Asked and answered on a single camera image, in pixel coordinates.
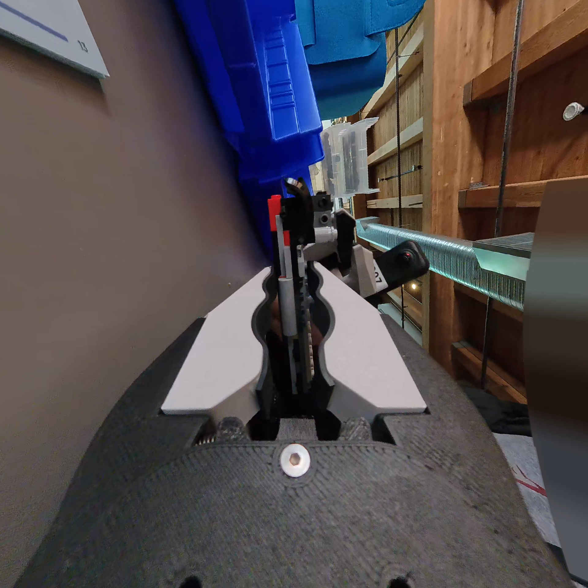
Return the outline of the grey toy brick model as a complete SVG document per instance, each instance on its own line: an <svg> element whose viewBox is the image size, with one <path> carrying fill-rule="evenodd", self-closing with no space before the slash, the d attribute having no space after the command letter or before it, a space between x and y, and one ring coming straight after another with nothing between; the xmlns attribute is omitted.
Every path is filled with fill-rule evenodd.
<svg viewBox="0 0 588 588"><path fill-rule="evenodd" d="M313 232L313 193L303 178L286 178L283 196L268 200L272 231L272 270L282 320L288 390L291 396L309 394L318 359L313 343L313 294L311 264L303 247Z"/></svg>

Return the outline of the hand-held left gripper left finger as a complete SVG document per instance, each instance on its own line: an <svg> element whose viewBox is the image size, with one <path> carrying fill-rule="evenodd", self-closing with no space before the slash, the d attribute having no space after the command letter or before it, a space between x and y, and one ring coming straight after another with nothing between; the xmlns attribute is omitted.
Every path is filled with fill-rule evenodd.
<svg viewBox="0 0 588 588"><path fill-rule="evenodd" d="M252 418L262 372L262 343L254 335L254 311L266 298L264 268L210 311L161 406L166 415Z"/></svg>

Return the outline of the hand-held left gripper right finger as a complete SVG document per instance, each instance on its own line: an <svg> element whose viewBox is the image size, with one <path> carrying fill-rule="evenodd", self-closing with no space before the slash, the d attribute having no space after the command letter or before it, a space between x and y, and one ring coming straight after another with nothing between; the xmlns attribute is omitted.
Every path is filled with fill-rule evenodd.
<svg viewBox="0 0 588 588"><path fill-rule="evenodd" d="M327 308L329 330L319 349L320 367L334 382L327 409L340 421L381 414L423 413L421 396L378 310L320 263L317 297Z"/></svg>

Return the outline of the toy instruction booklet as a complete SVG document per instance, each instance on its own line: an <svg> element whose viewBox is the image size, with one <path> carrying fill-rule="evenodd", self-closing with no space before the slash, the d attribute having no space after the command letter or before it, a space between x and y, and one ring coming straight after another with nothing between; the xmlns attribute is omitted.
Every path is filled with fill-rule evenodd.
<svg viewBox="0 0 588 588"><path fill-rule="evenodd" d="M77 1L1 1L1 35L92 77L109 77Z"/></svg>

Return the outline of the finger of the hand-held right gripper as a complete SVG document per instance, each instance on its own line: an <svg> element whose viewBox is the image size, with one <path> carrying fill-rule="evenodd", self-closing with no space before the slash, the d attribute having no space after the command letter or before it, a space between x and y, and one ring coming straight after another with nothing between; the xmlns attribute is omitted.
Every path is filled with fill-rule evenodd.
<svg viewBox="0 0 588 588"><path fill-rule="evenodd" d="M346 209L333 213L332 227L337 229L337 241L332 243L314 243L314 227L309 241L303 247L305 261L322 263L327 269L349 272L352 247L357 245L356 221Z"/></svg>
<svg viewBox="0 0 588 588"><path fill-rule="evenodd" d="M341 280L362 298L375 294L375 264L373 253L361 245L352 247L351 266Z"/></svg>

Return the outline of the silver ventilation duct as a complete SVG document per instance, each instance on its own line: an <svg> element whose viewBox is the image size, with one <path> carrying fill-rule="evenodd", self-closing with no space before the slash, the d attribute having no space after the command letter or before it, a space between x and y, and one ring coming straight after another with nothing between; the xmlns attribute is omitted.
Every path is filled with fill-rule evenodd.
<svg viewBox="0 0 588 588"><path fill-rule="evenodd" d="M356 220L357 237L391 250L406 240L422 249L430 270L519 311L524 309L525 280L483 269L473 242L381 224L378 217Z"/></svg>

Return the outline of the clear plastic drawer stack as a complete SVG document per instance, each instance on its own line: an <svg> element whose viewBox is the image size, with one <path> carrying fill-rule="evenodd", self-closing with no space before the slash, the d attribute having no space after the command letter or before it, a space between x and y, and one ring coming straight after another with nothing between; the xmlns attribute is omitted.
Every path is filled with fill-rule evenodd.
<svg viewBox="0 0 588 588"><path fill-rule="evenodd" d="M333 198L379 192L379 188L369 187L366 137L367 130L377 121L378 117L374 117L338 123L322 131L322 176L326 192Z"/></svg>

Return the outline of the blue felt bag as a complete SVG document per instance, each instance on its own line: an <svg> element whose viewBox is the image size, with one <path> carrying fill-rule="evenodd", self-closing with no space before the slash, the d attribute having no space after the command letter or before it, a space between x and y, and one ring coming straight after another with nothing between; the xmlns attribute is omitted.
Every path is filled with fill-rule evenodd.
<svg viewBox="0 0 588 588"><path fill-rule="evenodd" d="M385 82L387 31L424 1L295 1L320 118L356 114Z"/></svg>

